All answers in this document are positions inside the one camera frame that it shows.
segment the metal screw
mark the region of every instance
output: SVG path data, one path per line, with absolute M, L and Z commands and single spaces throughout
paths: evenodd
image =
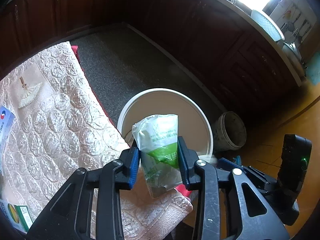
M 197 160 L 196 163 L 198 166 L 205 166 L 206 162 L 204 160 Z
M 241 174 L 242 174 L 241 169 L 238 169 L 238 168 L 233 169 L 232 172 L 233 172 L 233 174 L 235 174 L 235 175 L 241 175 Z
M 81 175 L 81 174 L 84 174 L 85 171 L 86 171 L 85 168 L 79 168 L 79 169 L 76 170 L 76 173 L 79 174 L 79 175 Z
M 119 165 L 122 164 L 122 161 L 119 160 L 119 159 L 116 159 L 116 160 L 113 160 L 113 161 L 112 161 L 112 164 L 113 164 L 114 166 L 119 166 Z

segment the quilted tablecloth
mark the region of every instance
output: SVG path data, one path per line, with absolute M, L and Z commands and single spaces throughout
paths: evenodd
M 26 95 L 20 77 L 28 87 L 40 87 L 22 108 Z M 92 93 L 69 42 L 39 52 L 1 80 L 0 104 L 16 116 L 2 157 L 2 198 L 28 205 L 33 220 L 74 170 L 101 168 L 128 148 Z M 152 199 L 141 172 L 134 189 L 120 195 L 127 240 L 161 240 L 192 211 L 175 189 Z

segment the white bucket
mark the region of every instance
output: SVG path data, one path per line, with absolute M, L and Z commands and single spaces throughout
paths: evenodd
M 128 142 L 132 125 L 152 114 L 178 115 L 178 135 L 200 158 L 210 160 L 213 137 L 209 122 L 195 102 L 177 91 L 154 88 L 138 93 L 122 109 L 117 129 Z
M 234 112 L 225 112 L 213 128 L 214 151 L 240 149 L 247 140 L 247 133 L 241 118 Z

